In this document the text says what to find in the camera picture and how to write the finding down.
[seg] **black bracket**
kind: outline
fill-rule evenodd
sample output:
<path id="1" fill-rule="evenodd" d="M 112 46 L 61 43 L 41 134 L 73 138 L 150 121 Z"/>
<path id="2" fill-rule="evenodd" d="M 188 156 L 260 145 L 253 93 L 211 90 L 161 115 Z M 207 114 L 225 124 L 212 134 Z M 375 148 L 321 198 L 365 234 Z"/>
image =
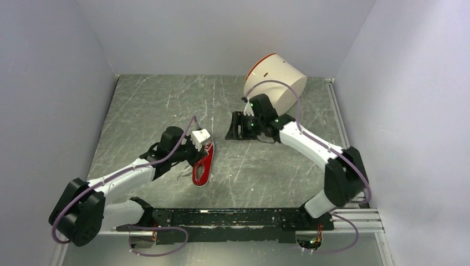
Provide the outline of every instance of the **black bracket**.
<path id="1" fill-rule="evenodd" d="M 49 224 L 52 225 L 59 213 L 87 188 L 89 186 L 85 181 L 79 178 L 72 180 L 52 210 Z M 101 229 L 105 200 L 102 192 L 90 191 L 67 211 L 59 221 L 57 230 L 77 247 L 88 244 Z"/>
<path id="2" fill-rule="evenodd" d="M 176 226 L 188 231 L 189 242 L 278 241 L 296 243 L 295 231 L 334 229 L 329 213 L 311 218 L 300 208 L 243 209 L 162 209 L 154 210 L 156 223 L 165 228 Z M 174 244 L 185 240 L 179 231 L 159 231 L 156 244 Z"/>

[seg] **white enclosure wall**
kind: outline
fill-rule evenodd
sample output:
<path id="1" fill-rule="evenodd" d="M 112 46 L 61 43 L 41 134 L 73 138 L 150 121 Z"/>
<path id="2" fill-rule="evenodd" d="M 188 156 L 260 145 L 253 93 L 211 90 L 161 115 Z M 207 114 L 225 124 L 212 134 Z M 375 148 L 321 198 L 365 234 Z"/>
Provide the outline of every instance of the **white enclosure wall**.
<path id="1" fill-rule="evenodd" d="M 120 74 L 246 75 L 279 53 L 334 77 L 375 0 L 78 0 Z"/>
<path id="2" fill-rule="evenodd" d="M 75 0 L 0 4 L 1 265 L 48 265 L 48 217 L 86 178 L 116 77 Z"/>
<path id="3" fill-rule="evenodd" d="M 396 265 L 470 265 L 469 14 L 377 0 L 336 77 Z"/>

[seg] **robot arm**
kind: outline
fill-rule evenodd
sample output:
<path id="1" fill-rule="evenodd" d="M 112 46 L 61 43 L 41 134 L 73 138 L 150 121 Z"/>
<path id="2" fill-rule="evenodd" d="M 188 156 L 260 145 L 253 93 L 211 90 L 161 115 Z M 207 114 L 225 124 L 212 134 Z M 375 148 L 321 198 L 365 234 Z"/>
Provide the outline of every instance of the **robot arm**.
<path id="1" fill-rule="evenodd" d="M 302 209 L 312 218 L 318 218 L 325 212 L 344 206 L 364 190 L 365 184 L 357 173 L 331 152 L 341 152 L 367 179 L 361 155 L 356 148 L 343 149 L 300 127 L 302 132 L 328 147 L 328 150 L 325 149 L 299 131 L 294 118 L 286 114 L 278 116 L 266 94 L 244 100 L 247 102 L 244 112 L 232 114 L 232 125 L 226 140 L 253 140 L 264 133 L 274 141 L 296 149 L 318 165 L 325 173 L 324 189 L 302 205 Z"/>
<path id="2" fill-rule="evenodd" d="M 189 165 L 196 168 L 199 164 L 204 163 L 206 158 L 212 158 L 213 149 L 208 149 L 208 146 L 213 148 L 211 136 L 207 130 L 202 129 L 193 131 L 191 136 L 186 136 L 186 143 L 181 144 L 167 161 L 135 168 L 137 165 L 148 164 L 169 155 L 182 135 L 183 130 L 179 127 L 168 127 L 162 134 L 161 141 L 152 145 L 146 153 L 140 155 L 130 165 L 88 183 L 79 178 L 72 180 L 52 211 L 49 223 L 52 225 L 58 214 L 78 194 L 91 186 L 102 183 L 103 185 L 90 191 L 74 204 L 59 221 L 58 231 L 70 239 L 72 243 L 78 247 L 83 246 L 89 243 L 99 231 L 109 231 L 125 224 L 153 226 L 153 208 L 142 199 L 134 197 L 123 203 L 111 203 L 122 193 L 161 177 L 176 163 L 187 161 Z M 111 175 L 129 167 L 134 170 L 124 173 L 112 181 L 104 182 Z M 195 176 L 193 171 L 194 184 L 202 186 L 208 182 L 205 177 L 208 177 L 209 170 L 205 167 L 203 178 Z"/>

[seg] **scratched metal surface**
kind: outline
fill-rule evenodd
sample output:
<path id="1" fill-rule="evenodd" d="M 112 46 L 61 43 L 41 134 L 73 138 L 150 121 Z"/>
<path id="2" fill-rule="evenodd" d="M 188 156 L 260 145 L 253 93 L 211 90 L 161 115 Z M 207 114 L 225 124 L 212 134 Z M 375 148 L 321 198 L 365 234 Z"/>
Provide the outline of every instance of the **scratched metal surface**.
<path id="1" fill-rule="evenodd" d="M 88 179 L 133 162 L 166 127 L 185 128 L 196 115 L 212 133 L 213 177 L 196 187 L 176 176 L 181 163 L 154 182 L 136 187 L 116 202 L 139 196 L 154 207 L 296 207 L 323 187 L 323 173 L 305 156 L 282 144 L 225 141 L 233 111 L 242 111 L 242 76 L 122 75 L 103 125 Z M 309 78 L 302 94 L 302 124 L 341 146 L 324 79 Z M 294 107 L 289 114 L 295 116 Z"/>

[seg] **purple cable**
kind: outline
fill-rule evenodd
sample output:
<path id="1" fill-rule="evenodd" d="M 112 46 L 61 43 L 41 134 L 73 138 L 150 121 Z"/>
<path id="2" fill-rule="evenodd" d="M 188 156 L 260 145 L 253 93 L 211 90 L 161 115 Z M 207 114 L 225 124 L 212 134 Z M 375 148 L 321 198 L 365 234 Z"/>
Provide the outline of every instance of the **purple cable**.
<path id="1" fill-rule="evenodd" d="M 54 223 L 52 224 L 52 239 L 54 241 L 56 241 L 57 243 L 59 244 L 67 244 L 67 243 L 70 243 L 71 240 L 66 240 L 66 241 L 62 241 L 60 240 L 55 231 L 57 230 L 57 225 L 59 224 L 59 221 L 64 217 L 64 215 L 67 213 L 67 211 L 69 211 L 69 209 L 74 205 L 76 204 L 81 198 L 83 198 L 83 196 L 85 196 L 87 193 L 89 193 L 90 191 L 98 188 L 99 186 L 102 186 L 114 179 L 116 179 L 117 177 L 127 173 L 127 172 L 130 172 L 130 171 L 133 171 L 135 169 L 138 169 L 138 168 L 143 168 L 143 167 L 147 167 L 147 166 L 151 166 L 151 165 L 156 165 L 158 163 L 162 163 L 166 160 L 168 160 L 176 151 L 176 149 L 178 149 L 178 147 L 181 145 L 181 142 L 183 141 L 183 139 L 185 138 L 186 134 L 188 133 L 190 127 L 191 127 L 191 124 L 192 122 L 196 122 L 196 125 L 197 125 L 197 128 L 200 129 L 201 127 L 199 126 L 199 123 L 197 122 L 197 119 L 196 119 L 196 116 L 193 116 L 191 118 L 191 121 L 189 122 L 188 126 L 186 127 L 186 130 L 184 131 L 183 135 L 181 135 L 180 139 L 178 140 L 178 143 L 175 145 L 175 147 L 173 148 L 173 150 L 170 151 L 170 153 L 163 159 L 161 160 L 157 160 L 157 161 L 154 161 L 154 162 L 148 162 L 148 163 L 143 163 L 141 165 L 136 165 L 135 167 L 127 167 L 127 168 L 124 168 L 124 169 L 121 169 L 120 171 L 114 173 L 113 175 L 109 176 L 108 178 L 106 178 L 105 180 L 103 180 L 102 182 L 100 183 L 96 183 L 94 184 L 93 186 L 85 189 L 85 191 L 83 191 L 82 193 L 80 193 L 78 196 L 76 196 L 72 201 L 70 201 L 70 203 L 65 206 L 65 208 L 59 213 L 59 215 L 57 216 L 57 218 L 54 220 Z"/>
<path id="2" fill-rule="evenodd" d="M 131 239 L 129 238 L 129 251 L 136 254 L 136 255 L 138 255 L 138 256 L 142 256 L 142 257 L 163 257 L 163 256 L 166 256 L 166 255 L 173 254 L 174 252 L 177 252 L 178 250 L 180 250 L 184 246 L 186 246 L 186 244 L 188 243 L 188 240 L 190 238 L 190 235 L 188 234 L 188 231 L 186 231 L 184 228 L 181 228 L 181 227 L 173 227 L 173 226 L 169 226 L 169 227 L 140 227 L 140 226 L 132 226 L 132 225 L 128 225 L 128 227 L 133 228 L 133 229 L 152 230 L 152 231 L 178 230 L 178 231 L 183 232 L 186 235 L 186 239 L 181 244 L 181 246 L 173 249 L 172 251 L 168 251 L 168 252 L 161 253 L 161 254 L 146 254 L 146 253 L 137 252 L 132 248 Z"/>
<path id="3" fill-rule="evenodd" d="M 288 84 L 282 82 L 282 81 L 279 81 L 279 80 L 272 80 L 272 79 L 269 79 L 269 80 L 264 80 L 264 81 L 260 81 L 259 83 L 256 83 L 253 87 L 251 87 L 245 97 L 248 97 L 248 94 L 250 94 L 257 86 L 263 84 L 263 83 L 268 83 L 268 82 L 273 82 L 273 83 L 278 83 L 278 84 L 281 84 L 281 85 L 284 85 L 286 86 L 290 91 L 292 91 L 292 93 L 295 95 L 295 98 L 297 99 L 297 117 L 295 118 L 295 123 L 297 124 L 297 128 L 299 129 L 299 131 L 305 135 L 307 138 L 313 140 L 315 143 L 317 143 L 318 145 L 322 146 L 323 148 L 327 149 L 327 150 L 330 150 L 332 153 L 334 153 L 337 157 L 341 158 L 344 162 L 346 162 L 353 170 L 354 172 L 357 173 L 357 175 L 359 176 L 359 178 L 361 178 L 362 182 L 364 183 L 366 189 L 367 189 L 367 195 L 368 197 L 365 198 L 364 201 L 362 201 L 361 203 L 363 204 L 366 204 L 368 203 L 371 199 L 372 199 L 372 192 L 370 190 L 370 186 L 369 186 L 369 183 L 367 182 L 365 176 L 361 173 L 361 171 L 359 171 L 359 169 L 357 169 L 357 167 L 350 161 L 348 160 L 341 152 L 338 152 L 334 149 L 330 149 L 330 147 L 326 144 L 324 144 L 323 142 L 321 142 L 320 140 L 318 140 L 316 137 L 314 136 L 311 136 L 309 134 L 307 134 L 306 132 L 303 131 L 302 129 L 302 126 L 300 124 L 300 121 L 302 119 L 302 101 L 299 97 L 299 95 L 297 94 L 297 92 L 291 87 L 289 86 Z"/>

